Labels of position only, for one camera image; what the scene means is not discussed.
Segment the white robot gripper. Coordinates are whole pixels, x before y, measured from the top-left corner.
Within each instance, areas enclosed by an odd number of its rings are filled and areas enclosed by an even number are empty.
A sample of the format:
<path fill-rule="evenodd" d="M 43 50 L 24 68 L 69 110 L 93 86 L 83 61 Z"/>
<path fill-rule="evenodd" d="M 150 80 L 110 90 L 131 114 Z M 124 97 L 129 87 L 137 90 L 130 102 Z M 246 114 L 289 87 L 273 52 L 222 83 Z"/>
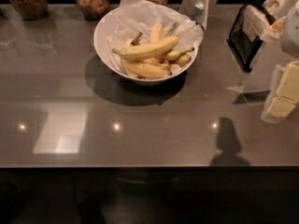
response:
<path fill-rule="evenodd" d="M 280 36 L 281 49 L 294 58 L 299 57 L 299 1 L 289 10 Z M 292 103 L 299 102 L 299 61 L 278 65 L 271 90 L 274 95 Z"/>

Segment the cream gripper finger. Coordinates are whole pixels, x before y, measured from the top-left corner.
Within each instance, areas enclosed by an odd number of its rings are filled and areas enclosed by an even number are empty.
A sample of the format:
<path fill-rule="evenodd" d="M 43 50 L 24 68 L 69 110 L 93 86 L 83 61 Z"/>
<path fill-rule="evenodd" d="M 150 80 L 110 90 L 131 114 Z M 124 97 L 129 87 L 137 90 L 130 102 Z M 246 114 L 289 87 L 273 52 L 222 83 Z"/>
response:
<path fill-rule="evenodd" d="M 291 114 L 296 106 L 295 101 L 270 93 L 264 102 L 261 119 L 272 124 L 280 123 Z"/>

